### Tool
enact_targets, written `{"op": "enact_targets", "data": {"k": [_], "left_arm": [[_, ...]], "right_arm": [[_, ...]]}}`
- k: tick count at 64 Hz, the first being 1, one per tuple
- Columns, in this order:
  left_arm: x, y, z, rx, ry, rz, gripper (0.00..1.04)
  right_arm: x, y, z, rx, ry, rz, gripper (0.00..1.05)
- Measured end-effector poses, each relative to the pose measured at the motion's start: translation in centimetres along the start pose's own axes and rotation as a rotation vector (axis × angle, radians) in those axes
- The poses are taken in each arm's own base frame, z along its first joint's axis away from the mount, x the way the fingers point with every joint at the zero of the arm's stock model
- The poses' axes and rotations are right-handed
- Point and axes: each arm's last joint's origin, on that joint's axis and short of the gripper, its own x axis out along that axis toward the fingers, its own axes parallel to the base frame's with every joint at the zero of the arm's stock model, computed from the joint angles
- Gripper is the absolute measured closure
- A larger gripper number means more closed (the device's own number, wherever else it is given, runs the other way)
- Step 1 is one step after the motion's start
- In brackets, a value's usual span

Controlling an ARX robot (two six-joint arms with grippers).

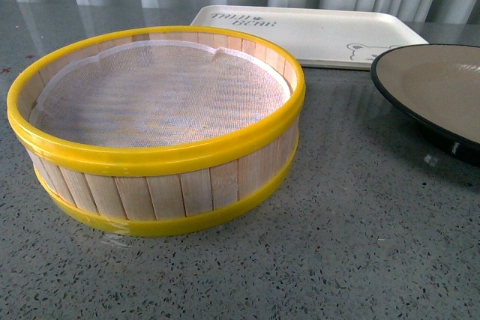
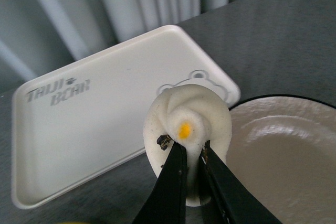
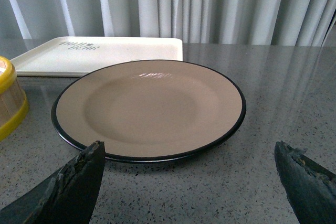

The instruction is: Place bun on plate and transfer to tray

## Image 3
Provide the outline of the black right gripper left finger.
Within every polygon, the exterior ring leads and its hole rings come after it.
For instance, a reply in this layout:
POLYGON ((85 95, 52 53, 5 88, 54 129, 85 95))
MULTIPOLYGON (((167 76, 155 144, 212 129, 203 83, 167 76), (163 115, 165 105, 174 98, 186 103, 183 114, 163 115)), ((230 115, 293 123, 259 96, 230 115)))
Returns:
POLYGON ((1 223, 89 223, 104 165, 104 143, 96 141, 1 209, 1 223))

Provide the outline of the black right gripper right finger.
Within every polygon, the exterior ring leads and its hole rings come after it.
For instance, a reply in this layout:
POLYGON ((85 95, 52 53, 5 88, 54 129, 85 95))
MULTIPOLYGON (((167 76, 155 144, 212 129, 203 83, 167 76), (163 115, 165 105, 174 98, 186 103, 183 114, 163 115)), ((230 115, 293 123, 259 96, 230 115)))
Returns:
POLYGON ((335 223, 335 174, 281 141, 275 162, 287 199, 300 223, 335 223))

